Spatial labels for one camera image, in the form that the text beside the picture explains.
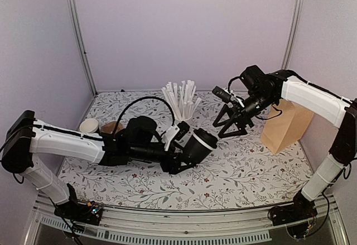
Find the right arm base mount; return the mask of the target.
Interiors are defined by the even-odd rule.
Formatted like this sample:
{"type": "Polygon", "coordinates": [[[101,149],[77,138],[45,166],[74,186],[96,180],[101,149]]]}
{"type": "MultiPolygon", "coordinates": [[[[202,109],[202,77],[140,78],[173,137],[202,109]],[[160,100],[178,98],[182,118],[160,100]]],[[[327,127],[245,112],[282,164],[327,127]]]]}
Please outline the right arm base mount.
{"type": "Polygon", "coordinates": [[[327,202],[327,212],[322,223],[316,227],[317,223],[317,209],[314,201],[305,200],[305,198],[297,194],[293,203],[286,206],[273,206],[268,211],[268,219],[274,226],[285,225],[289,223],[296,223],[303,220],[300,224],[295,224],[286,227],[288,235],[294,240],[302,240],[316,234],[326,223],[330,211],[330,201],[328,197],[322,193],[322,196],[327,202]]]}

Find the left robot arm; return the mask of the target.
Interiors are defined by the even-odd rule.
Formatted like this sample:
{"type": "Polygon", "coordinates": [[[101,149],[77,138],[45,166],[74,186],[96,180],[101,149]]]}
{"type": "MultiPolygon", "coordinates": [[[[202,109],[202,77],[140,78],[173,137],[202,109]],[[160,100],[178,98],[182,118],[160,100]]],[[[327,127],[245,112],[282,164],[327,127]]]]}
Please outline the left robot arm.
{"type": "Polygon", "coordinates": [[[191,149],[180,148],[176,140],[189,130],[186,123],[172,125],[163,136],[156,122],[145,116],[129,120],[126,128],[106,133],[81,133],[56,128],[24,111],[8,130],[1,147],[2,167],[10,173],[25,176],[61,207],[70,219],[79,219],[83,205],[76,200],[72,186],[64,184],[36,158],[38,153],[79,158],[101,166],[126,165],[129,160],[158,162],[162,171],[178,174],[199,163],[191,149]]]}

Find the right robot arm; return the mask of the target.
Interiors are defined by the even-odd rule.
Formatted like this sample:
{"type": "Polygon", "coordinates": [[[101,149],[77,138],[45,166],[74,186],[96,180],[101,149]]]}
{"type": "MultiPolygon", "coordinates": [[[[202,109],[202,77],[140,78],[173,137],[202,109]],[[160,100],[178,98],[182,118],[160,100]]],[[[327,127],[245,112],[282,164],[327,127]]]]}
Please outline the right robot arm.
{"type": "Polygon", "coordinates": [[[295,103],[311,111],[335,131],[324,160],[294,198],[288,209],[292,220],[301,220],[310,204],[334,183],[343,168],[356,156],[356,100],[336,95],[289,69],[264,73],[258,66],[247,67],[233,77],[226,88],[216,86],[213,94],[224,105],[213,125],[219,138],[242,136],[253,126],[253,117],[280,101],[295,103]]]}

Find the black plastic cup lid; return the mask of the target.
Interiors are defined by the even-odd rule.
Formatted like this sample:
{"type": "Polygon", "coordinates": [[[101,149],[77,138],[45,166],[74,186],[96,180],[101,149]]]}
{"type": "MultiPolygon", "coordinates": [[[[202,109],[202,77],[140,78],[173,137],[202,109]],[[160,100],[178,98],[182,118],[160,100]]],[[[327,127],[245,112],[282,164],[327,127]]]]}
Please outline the black plastic cup lid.
{"type": "Polygon", "coordinates": [[[192,135],[198,141],[198,143],[200,143],[207,149],[213,151],[217,148],[218,139],[212,134],[205,131],[204,129],[195,129],[192,135]]]}

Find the black and white coffee cup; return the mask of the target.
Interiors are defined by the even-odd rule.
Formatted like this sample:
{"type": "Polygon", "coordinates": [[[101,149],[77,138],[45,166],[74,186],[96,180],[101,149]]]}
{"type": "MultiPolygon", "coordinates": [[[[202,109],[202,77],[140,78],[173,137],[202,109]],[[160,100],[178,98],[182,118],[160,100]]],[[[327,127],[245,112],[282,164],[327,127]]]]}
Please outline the black and white coffee cup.
{"type": "Polygon", "coordinates": [[[184,161],[190,164],[199,164],[212,152],[211,147],[196,134],[192,134],[182,150],[184,161]]]}

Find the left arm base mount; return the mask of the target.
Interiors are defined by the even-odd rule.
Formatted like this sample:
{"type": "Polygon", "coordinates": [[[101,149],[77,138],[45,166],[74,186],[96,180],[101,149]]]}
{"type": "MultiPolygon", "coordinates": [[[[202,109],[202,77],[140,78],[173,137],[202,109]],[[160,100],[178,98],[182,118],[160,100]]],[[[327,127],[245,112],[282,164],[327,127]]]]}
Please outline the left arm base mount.
{"type": "Polygon", "coordinates": [[[99,225],[103,207],[95,201],[80,204],[75,189],[70,184],[67,184],[67,186],[69,188],[69,200],[64,204],[55,205],[54,214],[75,222],[99,225]]]}

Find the brown paper bag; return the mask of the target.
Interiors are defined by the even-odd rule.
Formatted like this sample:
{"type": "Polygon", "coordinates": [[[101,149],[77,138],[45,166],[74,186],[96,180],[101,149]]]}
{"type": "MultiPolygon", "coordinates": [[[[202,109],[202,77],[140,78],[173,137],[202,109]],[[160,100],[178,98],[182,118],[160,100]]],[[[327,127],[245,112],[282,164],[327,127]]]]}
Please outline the brown paper bag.
{"type": "Polygon", "coordinates": [[[271,107],[260,140],[276,155],[302,138],[313,116],[312,111],[281,99],[271,107]]]}

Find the brown cardboard cup carrier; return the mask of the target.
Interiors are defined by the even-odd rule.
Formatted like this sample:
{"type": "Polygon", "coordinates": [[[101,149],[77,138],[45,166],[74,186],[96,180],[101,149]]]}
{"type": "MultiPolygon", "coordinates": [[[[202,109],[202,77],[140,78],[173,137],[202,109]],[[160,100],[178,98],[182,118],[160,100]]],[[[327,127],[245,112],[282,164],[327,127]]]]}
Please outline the brown cardboard cup carrier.
{"type": "Polygon", "coordinates": [[[115,130],[115,133],[113,133],[115,125],[116,125],[116,121],[111,121],[109,123],[104,124],[100,129],[100,134],[115,136],[118,132],[124,129],[124,126],[121,123],[119,123],[118,127],[115,130]]]}

